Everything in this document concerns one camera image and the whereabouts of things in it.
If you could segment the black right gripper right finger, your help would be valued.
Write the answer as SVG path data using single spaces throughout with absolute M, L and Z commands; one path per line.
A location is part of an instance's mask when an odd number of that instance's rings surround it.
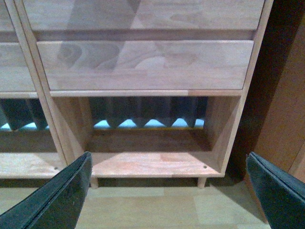
M 255 152 L 246 169 L 264 215 L 272 229 L 305 227 L 305 184 Z

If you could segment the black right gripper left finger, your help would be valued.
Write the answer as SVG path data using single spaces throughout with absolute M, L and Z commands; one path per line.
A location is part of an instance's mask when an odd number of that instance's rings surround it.
M 92 174 L 85 152 L 23 201 L 1 214 L 2 229 L 74 229 Z

